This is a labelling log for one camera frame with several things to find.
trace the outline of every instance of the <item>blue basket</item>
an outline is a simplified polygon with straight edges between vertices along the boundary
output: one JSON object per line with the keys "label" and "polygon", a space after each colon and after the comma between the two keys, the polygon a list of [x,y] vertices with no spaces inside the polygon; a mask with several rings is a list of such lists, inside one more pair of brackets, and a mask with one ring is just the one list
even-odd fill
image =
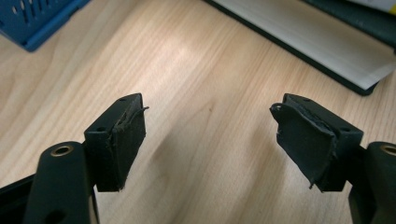
{"label": "blue basket", "polygon": [[34,51],[90,0],[0,0],[0,34]]}

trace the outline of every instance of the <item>light wood grain surface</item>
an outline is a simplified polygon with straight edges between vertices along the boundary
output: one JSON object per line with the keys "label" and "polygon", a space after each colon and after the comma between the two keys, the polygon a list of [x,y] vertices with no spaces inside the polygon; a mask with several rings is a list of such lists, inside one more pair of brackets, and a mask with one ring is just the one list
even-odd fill
{"label": "light wood grain surface", "polygon": [[35,53],[0,37],[0,186],[141,92],[147,137],[102,223],[350,223],[350,186],[320,193],[276,143],[285,92],[396,142],[396,76],[361,97],[203,1],[95,0]]}

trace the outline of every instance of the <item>screw hole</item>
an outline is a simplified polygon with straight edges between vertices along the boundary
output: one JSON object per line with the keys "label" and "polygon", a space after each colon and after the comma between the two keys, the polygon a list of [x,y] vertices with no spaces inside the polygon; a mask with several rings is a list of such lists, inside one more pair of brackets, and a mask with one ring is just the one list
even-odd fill
{"label": "screw hole", "polygon": [[62,146],[62,147],[57,147],[53,149],[50,153],[52,157],[62,157],[64,155],[69,154],[71,151],[73,151],[73,147],[71,146]]}
{"label": "screw hole", "polygon": [[45,219],[46,224],[56,224],[64,220],[66,214],[60,210],[54,210],[50,212]]}
{"label": "screw hole", "polygon": [[381,149],[388,153],[389,155],[396,156],[396,147],[393,146],[388,146],[388,145],[382,145]]}
{"label": "screw hole", "polygon": [[97,132],[104,132],[106,130],[105,127],[99,127],[96,129]]}

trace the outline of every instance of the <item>black device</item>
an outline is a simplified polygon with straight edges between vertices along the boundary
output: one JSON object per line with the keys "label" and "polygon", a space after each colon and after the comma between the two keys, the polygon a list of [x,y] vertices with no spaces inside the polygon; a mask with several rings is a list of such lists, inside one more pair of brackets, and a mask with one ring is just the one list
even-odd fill
{"label": "black device", "polygon": [[352,184],[349,207],[355,224],[396,223],[396,145],[360,146],[363,131],[314,101],[285,94],[270,108],[276,141],[321,191]]}
{"label": "black device", "polygon": [[117,100],[85,142],[45,150],[35,175],[0,189],[0,223],[99,223],[93,186],[119,191],[146,136],[140,93]]}

